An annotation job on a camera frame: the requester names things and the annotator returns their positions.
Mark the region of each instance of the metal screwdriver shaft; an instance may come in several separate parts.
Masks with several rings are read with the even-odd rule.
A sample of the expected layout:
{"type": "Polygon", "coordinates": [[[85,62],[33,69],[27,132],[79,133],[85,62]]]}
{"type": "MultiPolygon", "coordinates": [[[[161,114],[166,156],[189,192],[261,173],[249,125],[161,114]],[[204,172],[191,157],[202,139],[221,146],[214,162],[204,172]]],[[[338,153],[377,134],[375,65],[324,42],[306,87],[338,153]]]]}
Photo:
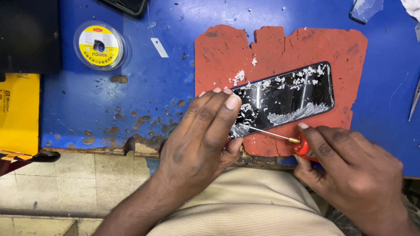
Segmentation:
{"type": "Polygon", "coordinates": [[[291,142],[291,143],[297,143],[297,144],[299,144],[300,143],[300,140],[299,139],[295,139],[295,138],[288,138],[288,137],[285,137],[285,136],[281,136],[281,135],[278,135],[278,134],[273,134],[273,133],[270,133],[270,132],[267,132],[267,131],[264,131],[264,130],[262,130],[262,129],[259,129],[259,128],[254,128],[254,127],[252,127],[252,126],[247,126],[247,125],[244,125],[244,124],[241,124],[242,126],[244,126],[244,127],[247,127],[247,128],[250,128],[250,129],[253,129],[253,130],[256,130],[256,131],[259,131],[259,132],[263,132],[263,133],[266,133],[266,134],[271,134],[271,135],[273,135],[273,136],[276,136],[276,137],[279,137],[279,138],[282,138],[282,139],[287,139],[289,142],[291,142]]]}

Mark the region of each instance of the cracked phone screen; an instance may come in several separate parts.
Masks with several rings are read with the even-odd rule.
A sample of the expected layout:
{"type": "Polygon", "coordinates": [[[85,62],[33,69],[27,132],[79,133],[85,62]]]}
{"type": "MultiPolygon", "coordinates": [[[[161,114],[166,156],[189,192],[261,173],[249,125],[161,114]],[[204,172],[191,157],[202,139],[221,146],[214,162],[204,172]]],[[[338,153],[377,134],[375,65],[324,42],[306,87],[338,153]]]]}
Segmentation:
{"type": "Polygon", "coordinates": [[[229,137],[237,138],[331,110],[334,107],[331,66],[320,62],[232,88],[242,99],[229,137]]]}

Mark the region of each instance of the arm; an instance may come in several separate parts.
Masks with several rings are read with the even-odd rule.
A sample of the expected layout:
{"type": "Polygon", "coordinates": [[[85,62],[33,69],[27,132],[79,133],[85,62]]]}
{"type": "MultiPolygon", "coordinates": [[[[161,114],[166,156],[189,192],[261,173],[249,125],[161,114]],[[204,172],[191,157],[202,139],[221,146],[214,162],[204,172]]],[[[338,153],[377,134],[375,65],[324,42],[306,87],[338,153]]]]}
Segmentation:
{"type": "Polygon", "coordinates": [[[420,235],[402,201],[402,163],[360,133],[299,124],[326,173],[296,156],[296,177],[370,236],[420,235]]]}
{"type": "Polygon", "coordinates": [[[146,235],[237,161],[242,138],[222,148],[241,103],[230,89],[196,97],[163,146],[155,173],[111,211],[94,235],[146,235]]]}

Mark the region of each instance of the clear plastic spool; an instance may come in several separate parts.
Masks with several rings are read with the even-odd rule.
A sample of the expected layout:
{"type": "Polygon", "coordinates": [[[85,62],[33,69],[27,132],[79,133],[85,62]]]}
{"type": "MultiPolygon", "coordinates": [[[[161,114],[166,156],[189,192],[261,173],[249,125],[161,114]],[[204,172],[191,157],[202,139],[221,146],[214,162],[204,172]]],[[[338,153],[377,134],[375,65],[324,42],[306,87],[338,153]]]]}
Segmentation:
{"type": "Polygon", "coordinates": [[[117,69],[128,55],[122,35],[101,21],[87,21],[80,25],[74,34],[73,46],[85,65],[99,71],[117,69]]]}

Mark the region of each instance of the blue workbench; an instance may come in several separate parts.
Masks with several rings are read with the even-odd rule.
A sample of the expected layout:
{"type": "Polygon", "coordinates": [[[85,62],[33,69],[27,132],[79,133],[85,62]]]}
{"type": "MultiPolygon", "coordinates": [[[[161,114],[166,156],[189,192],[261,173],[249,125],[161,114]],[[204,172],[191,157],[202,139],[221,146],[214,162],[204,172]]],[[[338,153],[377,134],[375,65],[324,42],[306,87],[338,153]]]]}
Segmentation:
{"type": "MultiPolygon", "coordinates": [[[[95,149],[111,145],[102,137],[115,138],[114,145],[122,145],[133,134],[158,145],[160,136],[167,132],[162,127],[169,125],[170,119],[177,123],[189,98],[194,97],[194,40],[210,26],[227,24],[245,29],[249,42],[254,40],[252,32],[262,26],[283,26],[285,35],[300,27],[356,29],[368,38],[368,47],[357,100],[351,109],[351,128],[398,157],[404,163],[405,175],[420,176],[420,107],[408,122],[420,74],[420,43],[414,31],[417,22],[399,0],[385,0],[384,10],[361,25],[349,18],[352,2],[151,0],[149,12],[137,20],[97,1],[61,0],[63,70],[42,79],[41,146],[95,149]],[[157,23],[150,29],[148,15],[157,23]],[[119,69],[96,71],[77,58],[75,30],[90,20],[108,23],[131,43],[131,59],[119,69]],[[169,58],[159,56],[152,37],[159,38],[169,58]],[[114,74],[127,75],[128,83],[111,83],[114,74]],[[180,100],[185,105],[178,106],[180,100]],[[130,115],[132,110],[137,116],[130,115]],[[116,118],[118,112],[123,118],[116,118]],[[133,126],[138,116],[150,116],[150,120],[136,130],[133,126]],[[112,127],[119,131],[105,129],[112,127]],[[83,144],[85,130],[95,138],[90,145],[83,144]]],[[[158,160],[148,158],[147,163],[153,172],[158,160]]],[[[281,163],[296,164],[294,158],[281,163]]]]}

